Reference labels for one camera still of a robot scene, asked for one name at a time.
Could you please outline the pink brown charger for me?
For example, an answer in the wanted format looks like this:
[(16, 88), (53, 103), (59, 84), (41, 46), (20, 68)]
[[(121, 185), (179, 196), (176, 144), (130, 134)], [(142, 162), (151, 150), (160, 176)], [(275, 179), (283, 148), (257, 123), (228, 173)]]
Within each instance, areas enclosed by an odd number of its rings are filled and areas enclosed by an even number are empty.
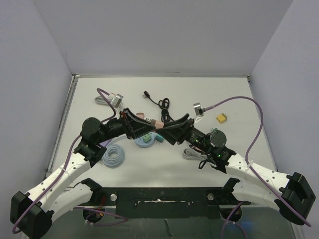
[(151, 120), (151, 124), (156, 128), (156, 129), (160, 129), (164, 127), (164, 123), (155, 119)]

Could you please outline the teal charger dark base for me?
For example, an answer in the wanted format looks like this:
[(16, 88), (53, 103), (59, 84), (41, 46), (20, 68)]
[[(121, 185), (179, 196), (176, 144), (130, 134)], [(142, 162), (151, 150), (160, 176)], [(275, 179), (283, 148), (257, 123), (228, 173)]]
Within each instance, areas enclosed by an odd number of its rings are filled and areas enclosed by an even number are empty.
[(157, 135), (155, 136), (155, 141), (156, 141), (156, 142), (159, 142), (159, 143), (163, 143), (164, 138), (163, 138), (162, 136), (160, 136), (159, 134), (157, 134)]

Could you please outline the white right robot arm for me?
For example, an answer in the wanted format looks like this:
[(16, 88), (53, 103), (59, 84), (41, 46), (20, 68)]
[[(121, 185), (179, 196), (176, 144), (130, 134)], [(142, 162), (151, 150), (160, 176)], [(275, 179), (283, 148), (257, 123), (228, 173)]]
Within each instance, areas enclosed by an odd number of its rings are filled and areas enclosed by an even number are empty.
[(243, 178), (275, 196), (273, 202), (285, 219), (297, 225), (310, 225), (307, 217), (316, 196), (304, 175), (274, 171), (242, 157), (226, 147), (227, 139), (222, 131), (215, 129), (203, 133), (194, 127), (194, 120), (188, 115), (163, 124), (156, 132), (172, 145), (187, 141), (202, 151), (217, 170)]

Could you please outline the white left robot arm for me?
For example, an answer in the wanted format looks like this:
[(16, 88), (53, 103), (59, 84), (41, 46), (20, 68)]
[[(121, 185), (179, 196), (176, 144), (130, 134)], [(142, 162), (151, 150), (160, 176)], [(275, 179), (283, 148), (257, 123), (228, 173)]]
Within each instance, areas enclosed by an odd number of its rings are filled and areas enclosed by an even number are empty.
[(121, 135), (135, 139), (155, 130), (156, 120), (144, 119), (128, 108), (120, 112), (118, 119), (86, 119), (65, 162), (37, 186), (26, 193), (19, 191), (12, 197), (12, 233), (23, 232), (30, 239), (40, 239), (63, 214), (82, 203), (94, 205), (100, 202), (102, 193), (93, 187), (95, 182), (91, 179), (69, 191), (66, 188), (101, 160), (107, 150), (100, 145), (102, 142)]

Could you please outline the pink charger near strip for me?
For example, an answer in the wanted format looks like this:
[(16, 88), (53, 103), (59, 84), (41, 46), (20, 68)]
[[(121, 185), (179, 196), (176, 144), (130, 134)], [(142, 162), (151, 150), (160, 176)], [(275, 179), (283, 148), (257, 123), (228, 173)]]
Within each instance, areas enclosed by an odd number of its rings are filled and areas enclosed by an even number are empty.
[(143, 112), (138, 112), (136, 113), (136, 116), (141, 118), (141, 119), (144, 119), (145, 118), (145, 114)]

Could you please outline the white USB power strip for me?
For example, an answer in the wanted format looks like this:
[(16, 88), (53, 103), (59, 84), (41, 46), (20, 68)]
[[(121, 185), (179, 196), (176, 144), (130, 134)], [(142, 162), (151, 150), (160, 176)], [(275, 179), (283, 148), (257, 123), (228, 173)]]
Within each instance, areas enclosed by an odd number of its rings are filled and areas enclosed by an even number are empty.
[(158, 121), (156, 119), (151, 119), (151, 118), (144, 118), (144, 120), (146, 120), (147, 122), (149, 122), (152, 125), (156, 125), (156, 124), (163, 124), (163, 122)]

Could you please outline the round blue power socket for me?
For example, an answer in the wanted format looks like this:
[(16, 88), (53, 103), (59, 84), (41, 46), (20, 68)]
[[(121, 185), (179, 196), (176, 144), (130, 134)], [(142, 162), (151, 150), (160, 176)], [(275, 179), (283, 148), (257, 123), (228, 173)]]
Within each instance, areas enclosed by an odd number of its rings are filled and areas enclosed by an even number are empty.
[(142, 136), (141, 136), (141, 137), (135, 139), (135, 140), (134, 140), (134, 143), (135, 143), (138, 147), (140, 147), (140, 148), (148, 148), (148, 147), (151, 147), (151, 146), (154, 144), (154, 142), (155, 142), (155, 136), (154, 136), (153, 134), (152, 134), (152, 136), (153, 136), (153, 141), (152, 141), (152, 142), (144, 143), (144, 142), (143, 142), (143, 139), (142, 139)]

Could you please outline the yellow charger far right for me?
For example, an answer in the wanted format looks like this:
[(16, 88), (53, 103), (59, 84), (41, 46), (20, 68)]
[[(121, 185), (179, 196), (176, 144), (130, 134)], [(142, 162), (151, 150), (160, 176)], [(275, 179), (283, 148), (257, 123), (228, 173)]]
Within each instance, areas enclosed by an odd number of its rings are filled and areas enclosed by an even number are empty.
[(217, 117), (216, 117), (216, 120), (219, 122), (219, 123), (224, 123), (226, 122), (228, 119), (228, 116), (224, 113), (221, 113), (219, 114)]

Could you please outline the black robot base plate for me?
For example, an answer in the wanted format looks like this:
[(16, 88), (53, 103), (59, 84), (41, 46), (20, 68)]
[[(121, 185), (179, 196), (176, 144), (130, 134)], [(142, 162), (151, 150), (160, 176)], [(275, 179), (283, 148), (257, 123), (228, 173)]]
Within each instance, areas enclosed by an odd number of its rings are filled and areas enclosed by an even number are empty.
[(220, 218), (220, 207), (229, 209), (239, 201), (221, 187), (102, 188), (83, 206), (114, 207), (128, 219)]

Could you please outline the aluminium frame rail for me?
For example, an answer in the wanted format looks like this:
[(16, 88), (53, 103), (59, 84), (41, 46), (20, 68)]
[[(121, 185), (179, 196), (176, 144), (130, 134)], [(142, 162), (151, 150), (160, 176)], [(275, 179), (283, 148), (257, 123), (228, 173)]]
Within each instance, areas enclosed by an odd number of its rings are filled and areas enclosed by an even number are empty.
[(21, 227), (18, 227), (19, 230), (20, 230), (20, 233), (18, 234), (19, 235), (19, 239), (29, 239), (31, 236), (31, 232), (29, 231), (28, 227), (26, 226), (21, 226)]

